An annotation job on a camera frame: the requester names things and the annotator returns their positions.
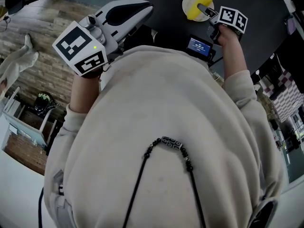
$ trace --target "yellow sponge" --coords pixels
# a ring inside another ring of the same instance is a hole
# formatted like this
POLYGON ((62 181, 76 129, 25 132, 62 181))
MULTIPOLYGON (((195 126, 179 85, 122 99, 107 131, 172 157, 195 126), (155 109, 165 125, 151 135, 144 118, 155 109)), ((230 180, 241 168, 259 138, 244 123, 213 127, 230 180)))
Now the yellow sponge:
POLYGON ((187 14, 187 19, 194 20, 198 15, 200 15, 201 11, 198 9, 198 4, 201 3, 202 5, 208 7, 212 0, 197 0, 192 7, 189 9, 187 14))

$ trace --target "bead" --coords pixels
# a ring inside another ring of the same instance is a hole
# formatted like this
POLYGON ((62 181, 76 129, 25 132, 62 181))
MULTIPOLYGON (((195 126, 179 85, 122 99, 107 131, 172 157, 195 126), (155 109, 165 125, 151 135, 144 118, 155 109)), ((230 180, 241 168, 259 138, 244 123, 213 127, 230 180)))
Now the bead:
POLYGON ((187 167, 187 171, 192 171, 193 170, 193 167, 192 166, 188 166, 187 167))

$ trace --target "beige sweatshirt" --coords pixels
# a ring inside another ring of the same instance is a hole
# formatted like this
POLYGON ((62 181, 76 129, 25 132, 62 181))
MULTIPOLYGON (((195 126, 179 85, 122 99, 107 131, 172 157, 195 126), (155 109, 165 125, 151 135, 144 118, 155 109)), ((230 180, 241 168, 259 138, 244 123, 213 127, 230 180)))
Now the beige sweatshirt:
MULTIPOLYGON (((221 88, 198 59, 148 46, 112 67, 118 72, 88 115, 67 107, 47 160, 45 203, 59 227, 59 206, 68 207, 72 227, 122 227, 143 154, 162 136, 187 148, 208 228, 249 227, 269 201, 275 210, 283 172, 249 71, 221 88)), ((153 150, 127 227, 200 227, 179 154, 153 150)))

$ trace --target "digital display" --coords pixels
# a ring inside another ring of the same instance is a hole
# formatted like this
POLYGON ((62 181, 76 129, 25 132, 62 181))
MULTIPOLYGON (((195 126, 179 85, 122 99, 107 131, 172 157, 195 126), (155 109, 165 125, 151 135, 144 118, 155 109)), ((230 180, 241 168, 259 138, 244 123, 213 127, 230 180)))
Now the digital display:
POLYGON ((210 52, 210 46, 206 45, 205 43, 198 41, 196 39, 190 38, 190 42, 188 44, 188 48, 201 53, 202 55, 208 57, 210 52))

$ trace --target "wooden floor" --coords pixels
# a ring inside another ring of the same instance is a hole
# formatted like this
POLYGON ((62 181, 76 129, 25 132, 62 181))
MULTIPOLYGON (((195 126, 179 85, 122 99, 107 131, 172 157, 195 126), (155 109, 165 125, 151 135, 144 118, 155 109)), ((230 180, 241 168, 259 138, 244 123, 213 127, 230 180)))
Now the wooden floor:
MULTIPOLYGON (((0 5, 4 5, 4 0, 0 0, 0 5)), ((0 33, 0 55, 5 58, 21 48, 28 33, 39 58, 32 68, 20 74, 8 94, 20 86, 21 100, 33 105, 39 92, 49 92, 60 104, 52 117, 63 120, 65 107, 70 101, 73 72, 52 44, 73 20, 80 21, 97 10, 97 7, 68 0, 38 0, 12 15, 7 30, 0 33)), ((4 21, 0 22, 0 31, 5 29, 4 25, 4 21)))

